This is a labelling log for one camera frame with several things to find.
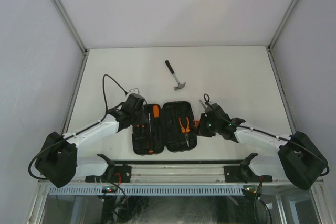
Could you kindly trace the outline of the orange grip bit screwdriver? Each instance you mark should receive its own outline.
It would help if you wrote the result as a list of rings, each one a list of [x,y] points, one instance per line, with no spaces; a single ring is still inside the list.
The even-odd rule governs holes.
[[[159,124],[159,115],[160,115],[160,108],[158,105],[154,105],[153,106],[154,126],[158,126]]]

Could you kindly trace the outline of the black orange handled screwdriver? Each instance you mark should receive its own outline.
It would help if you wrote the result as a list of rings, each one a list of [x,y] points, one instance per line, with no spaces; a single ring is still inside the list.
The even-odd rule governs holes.
[[[148,132],[148,149],[149,153],[154,153],[154,138],[153,138],[153,132],[152,132],[152,123],[151,123],[151,113],[148,113],[148,119],[149,119],[149,132]]]

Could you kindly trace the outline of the orange handled needle-nose pliers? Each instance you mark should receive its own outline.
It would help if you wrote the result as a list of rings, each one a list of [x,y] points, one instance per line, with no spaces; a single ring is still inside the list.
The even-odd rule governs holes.
[[[187,147],[189,147],[190,146],[190,140],[189,140],[190,121],[189,121],[189,118],[186,117],[185,120],[183,120],[182,118],[179,118],[178,120],[179,120],[179,124],[180,124],[180,127],[181,127],[181,132],[185,136],[186,145],[187,145]]]

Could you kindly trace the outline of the black plastic tool case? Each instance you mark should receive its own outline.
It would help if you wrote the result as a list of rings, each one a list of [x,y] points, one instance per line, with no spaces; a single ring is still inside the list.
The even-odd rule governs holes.
[[[136,136],[136,126],[132,129],[132,147],[137,155],[154,155],[163,152],[167,148],[170,152],[183,152],[194,149],[197,146],[197,136],[194,134],[195,122],[194,113],[191,104],[187,101],[174,101],[159,106],[159,124],[154,126],[153,106],[158,104],[148,104],[145,106],[147,122],[145,123],[145,136],[141,133]],[[152,132],[154,138],[154,153],[150,154],[148,149],[149,119],[148,113],[151,113]],[[187,147],[184,134],[181,132],[179,118],[185,120],[188,117],[190,121],[189,140],[190,146]]]

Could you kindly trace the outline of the black handled claw hammer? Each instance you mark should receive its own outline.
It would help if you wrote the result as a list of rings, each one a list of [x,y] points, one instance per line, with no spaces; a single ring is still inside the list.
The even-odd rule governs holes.
[[[174,77],[174,79],[177,83],[177,86],[174,87],[174,90],[177,91],[177,90],[183,89],[185,87],[186,83],[185,82],[181,83],[179,81],[179,79],[177,78],[177,76],[176,76],[176,74],[175,74],[175,72],[174,72],[174,70],[173,70],[173,68],[172,68],[172,66],[171,66],[171,64],[168,60],[165,61],[165,64],[168,67],[170,73],[172,74],[172,76]]]

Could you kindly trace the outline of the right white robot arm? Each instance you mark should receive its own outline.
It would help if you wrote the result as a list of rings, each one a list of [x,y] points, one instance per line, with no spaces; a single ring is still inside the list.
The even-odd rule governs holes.
[[[217,103],[205,102],[204,113],[195,133],[251,145],[265,155],[249,154],[239,165],[244,182],[257,177],[286,177],[296,187],[308,190],[321,176],[329,173],[327,159],[303,132],[291,135],[258,129],[241,118],[230,118]]]

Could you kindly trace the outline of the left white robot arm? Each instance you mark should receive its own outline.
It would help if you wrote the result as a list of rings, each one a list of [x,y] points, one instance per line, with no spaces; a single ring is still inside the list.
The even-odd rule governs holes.
[[[81,153],[100,140],[146,122],[145,98],[131,93],[125,102],[106,110],[105,115],[88,126],[63,135],[50,133],[40,152],[29,163],[36,168],[41,180],[48,180],[57,188],[74,178],[97,176],[103,182],[113,180],[113,161],[103,154],[82,157]]]

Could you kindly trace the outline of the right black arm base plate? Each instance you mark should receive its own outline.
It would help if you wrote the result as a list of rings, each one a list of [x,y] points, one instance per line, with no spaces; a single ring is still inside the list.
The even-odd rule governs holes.
[[[256,175],[249,167],[240,167],[237,165],[224,166],[225,182],[244,182],[244,183],[258,183],[258,182],[273,182],[272,176]]]

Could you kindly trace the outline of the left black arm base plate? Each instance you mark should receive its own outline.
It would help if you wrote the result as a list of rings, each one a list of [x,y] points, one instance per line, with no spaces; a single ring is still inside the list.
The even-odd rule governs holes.
[[[94,183],[107,180],[116,184],[129,183],[131,180],[132,167],[129,165],[108,165],[96,174],[89,174],[85,177],[85,182]]]

